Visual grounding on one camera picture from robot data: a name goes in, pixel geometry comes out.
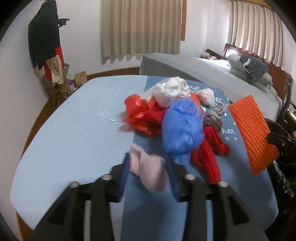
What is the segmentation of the orange foam net sleeve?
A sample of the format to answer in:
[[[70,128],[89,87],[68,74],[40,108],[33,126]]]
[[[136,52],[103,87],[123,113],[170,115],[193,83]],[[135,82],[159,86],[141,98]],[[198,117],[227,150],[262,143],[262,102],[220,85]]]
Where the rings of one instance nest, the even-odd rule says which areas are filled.
[[[270,129],[263,114],[251,95],[230,104],[229,111],[243,139],[252,174],[260,174],[280,156],[267,141]]]

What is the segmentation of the red knit glove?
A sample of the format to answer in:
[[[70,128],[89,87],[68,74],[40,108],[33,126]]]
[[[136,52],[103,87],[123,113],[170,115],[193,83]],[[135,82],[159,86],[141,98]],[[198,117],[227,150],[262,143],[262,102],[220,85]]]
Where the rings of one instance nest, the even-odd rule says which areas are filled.
[[[214,127],[204,127],[203,134],[201,145],[191,151],[191,162],[204,172],[208,183],[218,184],[221,181],[221,172],[215,155],[229,155],[230,148],[222,142]]]

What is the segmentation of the white tissue ball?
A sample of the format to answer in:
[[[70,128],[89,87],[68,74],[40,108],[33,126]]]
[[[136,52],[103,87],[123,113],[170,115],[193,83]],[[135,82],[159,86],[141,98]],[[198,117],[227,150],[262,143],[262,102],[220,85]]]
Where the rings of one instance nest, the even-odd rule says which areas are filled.
[[[214,91],[210,88],[204,88],[200,90],[197,96],[204,106],[212,106],[214,103]]]

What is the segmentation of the blue plastic bag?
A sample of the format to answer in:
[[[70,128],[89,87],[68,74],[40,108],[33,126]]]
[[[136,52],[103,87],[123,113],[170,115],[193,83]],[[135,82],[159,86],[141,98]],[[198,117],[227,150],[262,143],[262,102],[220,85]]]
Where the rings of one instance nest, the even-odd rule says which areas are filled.
[[[189,97],[177,99],[166,110],[162,120],[163,147],[177,164],[187,166],[191,151],[204,140],[205,112]]]

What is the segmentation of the pink sock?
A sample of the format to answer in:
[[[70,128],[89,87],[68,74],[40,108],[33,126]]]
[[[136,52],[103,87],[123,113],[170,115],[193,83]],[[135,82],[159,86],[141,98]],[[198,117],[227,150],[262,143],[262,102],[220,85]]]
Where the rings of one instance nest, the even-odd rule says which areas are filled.
[[[130,147],[130,172],[140,178],[141,183],[149,192],[166,190],[168,175],[165,160],[161,156],[149,155],[139,145]]]

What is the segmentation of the white plastic bag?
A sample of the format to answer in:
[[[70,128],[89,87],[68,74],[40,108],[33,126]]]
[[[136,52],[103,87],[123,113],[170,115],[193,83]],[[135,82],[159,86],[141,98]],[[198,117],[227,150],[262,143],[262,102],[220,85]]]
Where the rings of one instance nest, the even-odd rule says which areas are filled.
[[[160,107],[167,108],[176,99],[190,96],[190,89],[186,80],[177,76],[163,79],[143,92],[140,99],[149,103],[154,98]]]

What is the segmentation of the red plastic bag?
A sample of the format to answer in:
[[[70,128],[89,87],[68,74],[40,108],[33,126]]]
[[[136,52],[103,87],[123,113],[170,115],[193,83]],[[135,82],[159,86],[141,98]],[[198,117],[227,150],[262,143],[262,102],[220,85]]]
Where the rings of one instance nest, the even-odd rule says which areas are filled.
[[[162,134],[162,121],[167,109],[159,106],[155,98],[146,103],[138,94],[133,94],[125,99],[126,118],[123,122],[155,138]]]

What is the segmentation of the black office chair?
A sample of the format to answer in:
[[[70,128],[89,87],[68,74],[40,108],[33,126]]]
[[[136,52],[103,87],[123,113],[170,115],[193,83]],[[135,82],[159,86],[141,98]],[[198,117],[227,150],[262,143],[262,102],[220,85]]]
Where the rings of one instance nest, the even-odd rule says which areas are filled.
[[[290,135],[295,132],[295,104],[292,102],[293,79],[288,79],[287,98],[280,110],[276,122],[281,125]]]

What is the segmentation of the wooden headboard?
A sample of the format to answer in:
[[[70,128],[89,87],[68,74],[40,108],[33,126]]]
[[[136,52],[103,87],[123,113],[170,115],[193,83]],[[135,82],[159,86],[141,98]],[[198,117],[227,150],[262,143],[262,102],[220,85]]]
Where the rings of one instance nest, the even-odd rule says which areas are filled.
[[[281,68],[275,66],[273,63],[263,59],[250,51],[236,47],[231,44],[225,44],[222,59],[227,60],[230,54],[235,54],[241,56],[243,54],[248,54],[252,57],[261,59],[268,67],[268,73],[272,77],[273,87],[277,91],[277,95],[281,100],[285,100],[287,95],[288,80],[292,77],[290,74],[283,71]]]

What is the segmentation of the grey brown sock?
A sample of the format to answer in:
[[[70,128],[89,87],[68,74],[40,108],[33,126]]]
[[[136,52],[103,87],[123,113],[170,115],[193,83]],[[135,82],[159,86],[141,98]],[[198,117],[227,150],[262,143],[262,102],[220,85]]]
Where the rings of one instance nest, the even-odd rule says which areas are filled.
[[[222,131],[223,121],[221,116],[224,115],[229,107],[229,104],[218,103],[215,108],[205,112],[203,126],[213,127],[217,133]]]

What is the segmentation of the blue patterned tablecloth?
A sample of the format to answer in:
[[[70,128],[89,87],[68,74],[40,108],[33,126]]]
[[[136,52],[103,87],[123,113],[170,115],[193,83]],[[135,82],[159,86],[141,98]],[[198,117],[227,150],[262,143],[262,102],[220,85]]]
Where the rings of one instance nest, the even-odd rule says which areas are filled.
[[[187,204],[175,201],[170,187],[149,192],[137,175],[160,169],[166,157],[161,137],[151,138],[123,120],[125,99],[157,82],[155,76],[96,78],[79,88],[44,123],[17,167],[10,199],[35,228],[73,181],[91,183],[132,154],[121,203],[111,204],[117,240],[181,240]]]

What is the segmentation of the brown paper bag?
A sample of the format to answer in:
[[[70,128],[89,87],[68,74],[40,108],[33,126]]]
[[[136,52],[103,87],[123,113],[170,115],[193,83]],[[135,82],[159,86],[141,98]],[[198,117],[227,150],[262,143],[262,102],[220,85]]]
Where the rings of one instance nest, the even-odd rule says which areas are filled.
[[[88,82],[86,72],[83,71],[80,73],[76,73],[74,80],[75,80],[76,87],[78,87],[78,88],[81,87],[82,85],[84,85],[85,83]]]

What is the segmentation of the beige canvas tote bag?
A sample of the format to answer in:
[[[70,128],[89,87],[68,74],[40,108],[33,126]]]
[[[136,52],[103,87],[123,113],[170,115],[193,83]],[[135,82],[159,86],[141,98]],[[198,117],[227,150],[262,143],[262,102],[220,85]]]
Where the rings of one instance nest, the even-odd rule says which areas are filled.
[[[44,66],[46,77],[52,80],[53,84],[63,84],[62,61],[58,55],[46,61]]]

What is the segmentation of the red hanging bag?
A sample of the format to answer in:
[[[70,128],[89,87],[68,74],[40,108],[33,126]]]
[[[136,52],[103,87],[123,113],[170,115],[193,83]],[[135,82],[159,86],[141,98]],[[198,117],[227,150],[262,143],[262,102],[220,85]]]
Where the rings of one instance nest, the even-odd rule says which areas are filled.
[[[45,75],[53,84],[64,82],[63,69],[65,67],[61,46],[55,48],[55,56],[44,63]]]

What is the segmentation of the beige left window curtain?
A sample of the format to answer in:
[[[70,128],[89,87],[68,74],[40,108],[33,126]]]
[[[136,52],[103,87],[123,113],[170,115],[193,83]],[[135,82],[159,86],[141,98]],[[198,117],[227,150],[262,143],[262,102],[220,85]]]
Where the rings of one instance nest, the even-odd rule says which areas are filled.
[[[101,54],[179,54],[182,1],[102,1]]]

